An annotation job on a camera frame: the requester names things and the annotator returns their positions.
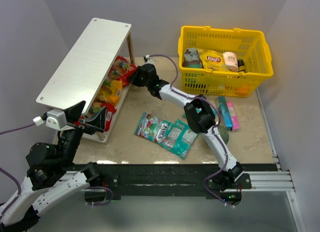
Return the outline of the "red candy bag with barcode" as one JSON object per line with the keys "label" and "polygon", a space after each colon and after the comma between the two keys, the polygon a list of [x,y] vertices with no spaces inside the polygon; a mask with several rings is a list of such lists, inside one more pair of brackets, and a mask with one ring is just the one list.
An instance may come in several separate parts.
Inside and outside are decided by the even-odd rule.
{"label": "red candy bag with barcode", "polygon": [[100,108],[103,108],[103,107],[107,108],[107,114],[106,114],[106,118],[105,118],[105,130],[104,130],[104,132],[107,132],[110,129],[113,114],[115,114],[117,112],[117,109],[115,108],[115,106],[113,106],[110,103],[94,102],[90,106],[89,112],[85,116],[81,116],[77,123],[79,125],[84,125],[84,118],[91,117],[92,115],[97,113],[100,110]]}

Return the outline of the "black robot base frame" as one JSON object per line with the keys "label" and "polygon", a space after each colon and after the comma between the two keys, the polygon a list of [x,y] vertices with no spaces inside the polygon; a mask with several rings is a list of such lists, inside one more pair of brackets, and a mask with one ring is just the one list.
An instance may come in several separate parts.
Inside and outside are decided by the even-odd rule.
{"label": "black robot base frame", "polygon": [[125,196],[221,198],[238,205],[245,192],[294,192],[289,171],[275,164],[244,164],[244,174],[227,182],[216,164],[75,164],[71,172],[84,171],[93,186],[112,190],[115,200]]}

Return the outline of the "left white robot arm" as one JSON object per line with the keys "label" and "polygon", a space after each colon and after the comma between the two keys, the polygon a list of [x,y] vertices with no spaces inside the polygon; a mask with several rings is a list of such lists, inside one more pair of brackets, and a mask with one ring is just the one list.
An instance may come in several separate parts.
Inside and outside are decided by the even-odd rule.
{"label": "left white robot arm", "polygon": [[57,144],[35,143],[26,156],[29,169],[17,191],[0,206],[0,230],[24,232],[33,227],[50,207],[77,191],[102,184],[97,164],[89,162],[67,181],[57,184],[69,168],[83,134],[103,132],[107,107],[101,107],[89,118],[82,118],[83,100],[67,109],[52,109],[33,119],[33,124],[58,131]]}

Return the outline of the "orange gummy candy bag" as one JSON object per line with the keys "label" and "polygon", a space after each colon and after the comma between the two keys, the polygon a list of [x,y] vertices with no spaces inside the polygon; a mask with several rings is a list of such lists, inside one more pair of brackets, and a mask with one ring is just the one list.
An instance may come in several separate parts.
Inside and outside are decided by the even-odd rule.
{"label": "orange gummy candy bag", "polygon": [[123,91],[123,82],[121,80],[105,79],[94,99],[94,102],[109,103],[117,106]]}

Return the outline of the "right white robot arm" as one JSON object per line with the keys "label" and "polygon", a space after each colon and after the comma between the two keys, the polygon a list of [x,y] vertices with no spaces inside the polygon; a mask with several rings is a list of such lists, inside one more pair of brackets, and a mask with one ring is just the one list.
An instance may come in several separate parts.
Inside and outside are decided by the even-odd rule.
{"label": "right white robot arm", "polygon": [[146,87],[153,97],[182,108],[189,128],[200,135],[214,152],[219,166],[219,172],[214,175],[216,182],[226,188],[238,182],[244,169],[223,141],[216,122],[219,113],[212,111],[214,106],[204,95],[192,96],[176,89],[169,82],[159,78],[156,67],[151,63],[138,66],[127,80],[136,87]]}

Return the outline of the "teal Fox's candy bag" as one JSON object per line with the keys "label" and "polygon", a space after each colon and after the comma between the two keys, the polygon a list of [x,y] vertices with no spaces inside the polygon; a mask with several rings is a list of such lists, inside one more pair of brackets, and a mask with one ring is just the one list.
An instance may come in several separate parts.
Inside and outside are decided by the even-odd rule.
{"label": "teal Fox's candy bag", "polygon": [[163,118],[143,112],[134,134],[148,141],[161,144],[168,136],[173,123]]}

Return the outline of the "red fruit candy bag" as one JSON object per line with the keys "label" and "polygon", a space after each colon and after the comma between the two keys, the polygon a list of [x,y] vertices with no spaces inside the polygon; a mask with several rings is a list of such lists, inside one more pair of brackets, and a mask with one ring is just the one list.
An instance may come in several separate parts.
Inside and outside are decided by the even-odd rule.
{"label": "red fruit candy bag", "polygon": [[111,81],[121,81],[122,86],[127,87],[130,84],[128,77],[133,75],[136,69],[136,65],[129,62],[126,58],[118,55],[107,74],[107,79]]}

